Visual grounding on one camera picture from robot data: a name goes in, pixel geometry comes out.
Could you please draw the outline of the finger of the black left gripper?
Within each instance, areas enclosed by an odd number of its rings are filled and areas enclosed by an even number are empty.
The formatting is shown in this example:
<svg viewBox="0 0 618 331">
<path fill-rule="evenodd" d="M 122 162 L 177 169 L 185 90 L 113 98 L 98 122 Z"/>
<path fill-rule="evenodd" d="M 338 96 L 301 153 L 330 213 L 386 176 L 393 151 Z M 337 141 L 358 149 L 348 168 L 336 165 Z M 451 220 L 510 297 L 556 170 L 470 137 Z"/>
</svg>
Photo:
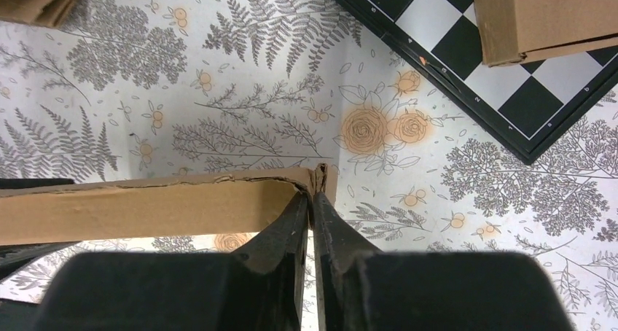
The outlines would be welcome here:
<svg viewBox="0 0 618 331">
<path fill-rule="evenodd" d="M 57 185 L 74 184 L 73 179 L 49 178 L 49 179 L 4 179 L 1 178 L 2 190 L 28 189 L 35 187 L 49 187 Z M 46 244 L 23 244 L 1 246 L 1 280 L 30 264 L 34 260 L 47 254 L 65 249 L 76 244 L 73 242 L 46 243 Z"/>
</svg>

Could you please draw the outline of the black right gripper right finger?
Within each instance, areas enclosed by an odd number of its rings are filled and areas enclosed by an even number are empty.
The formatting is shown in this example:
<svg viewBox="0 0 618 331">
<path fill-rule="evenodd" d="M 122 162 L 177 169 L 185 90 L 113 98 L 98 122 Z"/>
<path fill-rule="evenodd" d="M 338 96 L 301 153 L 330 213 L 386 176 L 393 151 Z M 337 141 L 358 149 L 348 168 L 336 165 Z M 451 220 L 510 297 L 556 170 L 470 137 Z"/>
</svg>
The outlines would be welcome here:
<svg viewBox="0 0 618 331">
<path fill-rule="evenodd" d="M 517 252 L 385 252 L 313 197 L 321 330 L 571 330 L 540 265 Z"/>
</svg>

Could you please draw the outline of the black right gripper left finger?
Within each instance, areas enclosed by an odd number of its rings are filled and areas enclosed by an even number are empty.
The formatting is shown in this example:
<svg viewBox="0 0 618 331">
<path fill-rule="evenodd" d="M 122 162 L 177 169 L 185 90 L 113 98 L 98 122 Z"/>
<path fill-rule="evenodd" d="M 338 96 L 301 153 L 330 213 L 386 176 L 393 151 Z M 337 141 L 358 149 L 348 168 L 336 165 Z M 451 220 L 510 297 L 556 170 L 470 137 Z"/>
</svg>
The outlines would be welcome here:
<svg viewBox="0 0 618 331">
<path fill-rule="evenodd" d="M 88 252 L 52 280 L 32 330 L 298 330 L 306 195 L 230 253 Z"/>
</svg>

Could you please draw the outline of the brown cardboard box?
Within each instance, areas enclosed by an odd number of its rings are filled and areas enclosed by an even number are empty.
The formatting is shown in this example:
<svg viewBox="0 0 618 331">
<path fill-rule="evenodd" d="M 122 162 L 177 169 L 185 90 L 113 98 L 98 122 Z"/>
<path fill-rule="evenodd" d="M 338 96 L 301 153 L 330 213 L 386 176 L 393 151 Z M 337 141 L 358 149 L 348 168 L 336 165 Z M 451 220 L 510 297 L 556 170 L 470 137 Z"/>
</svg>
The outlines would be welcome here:
<svg viewBox="0 0 618 331">
<path fill-rule="evenodd" d="M 1 243 L 258 232 L 299 192 L 334 200 L 337 180 L 322 163 L 2 190 Z"/>
</svg>

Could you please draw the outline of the folded cardboard box front centre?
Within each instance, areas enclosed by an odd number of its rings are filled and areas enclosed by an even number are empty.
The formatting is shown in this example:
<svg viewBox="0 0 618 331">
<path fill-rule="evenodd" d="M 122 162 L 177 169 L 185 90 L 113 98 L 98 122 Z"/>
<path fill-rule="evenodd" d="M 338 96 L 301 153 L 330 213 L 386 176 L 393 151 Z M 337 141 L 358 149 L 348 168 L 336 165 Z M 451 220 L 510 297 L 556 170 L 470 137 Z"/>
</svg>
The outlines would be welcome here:
<svg viewBox="0 0 618 331">
<path fill-rule="evenodd" d="M 486 66 L 617 51 L 617 0 L 473 0 Z"/>
</svg>

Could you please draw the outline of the floral patterned table mat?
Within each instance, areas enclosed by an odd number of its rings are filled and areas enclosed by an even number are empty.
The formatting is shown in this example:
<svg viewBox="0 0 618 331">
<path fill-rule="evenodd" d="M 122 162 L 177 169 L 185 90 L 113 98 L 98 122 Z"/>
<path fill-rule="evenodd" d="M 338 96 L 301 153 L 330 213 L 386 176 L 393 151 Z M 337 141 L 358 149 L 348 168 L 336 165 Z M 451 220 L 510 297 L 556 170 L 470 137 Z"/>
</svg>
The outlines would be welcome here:
<svg viewBox="0 0 618 331">
<path fill-rule="evenodd" d="M 1 175 L 314 167 L 385 250 L 518 250 L 574 327 L 617 328 L 617 93 L 533 165 L 333 0 L 79 0 L 1 24 Z"/>
</svg>

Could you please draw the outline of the stack of flat cardboard sheets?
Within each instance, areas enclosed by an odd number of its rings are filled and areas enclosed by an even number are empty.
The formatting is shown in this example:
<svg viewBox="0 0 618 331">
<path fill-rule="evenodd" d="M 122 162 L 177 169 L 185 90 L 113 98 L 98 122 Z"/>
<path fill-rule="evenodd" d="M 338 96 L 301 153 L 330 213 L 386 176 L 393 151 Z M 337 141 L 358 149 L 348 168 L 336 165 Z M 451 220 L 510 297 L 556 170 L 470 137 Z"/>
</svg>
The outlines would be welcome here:
<svg viewBox="0 0 618 331">
<path fill-rule="evenodd" d="M 1 0 L 1 20 L 59 28 L 78 0 Z"/>
</svg>

